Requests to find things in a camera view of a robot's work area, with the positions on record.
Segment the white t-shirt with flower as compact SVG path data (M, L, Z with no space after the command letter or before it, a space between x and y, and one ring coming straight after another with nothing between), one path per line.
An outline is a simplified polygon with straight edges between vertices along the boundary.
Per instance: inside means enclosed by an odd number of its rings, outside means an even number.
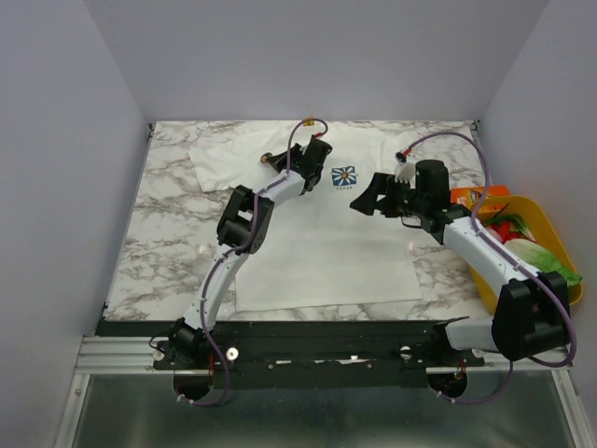
M349 207L375 173L394 171L394 139L344 124L324 139L332 152L321 181L273 211L263 246L235 275L240 312L423 296L400 222Z

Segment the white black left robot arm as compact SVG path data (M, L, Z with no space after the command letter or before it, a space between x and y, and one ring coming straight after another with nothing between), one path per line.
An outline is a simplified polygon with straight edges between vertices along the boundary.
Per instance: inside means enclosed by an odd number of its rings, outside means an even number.
M209 355L223 357L211 332L226 292L237 272L265 242L276 207L314 189L321 180L332 146L314 134L306 145L295 144L279 155L267 153L261 161L277 176L256 190L236 187L216 226L213 263L196 298L169 331L175 358L188 369L198 368Z

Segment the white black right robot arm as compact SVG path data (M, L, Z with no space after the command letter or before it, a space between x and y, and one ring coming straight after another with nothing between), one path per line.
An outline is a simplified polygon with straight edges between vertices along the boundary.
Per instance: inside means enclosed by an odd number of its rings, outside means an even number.
M568 286L555 271L543 273L498 243L463 205L451 201L442 161L419 161L414 179L376 173L351 209L387 218L416 217L424 231L461 257L497 298L490 319L447 323L433 338L430 357L451 365L463 350L483 350L518 361L571 345Z

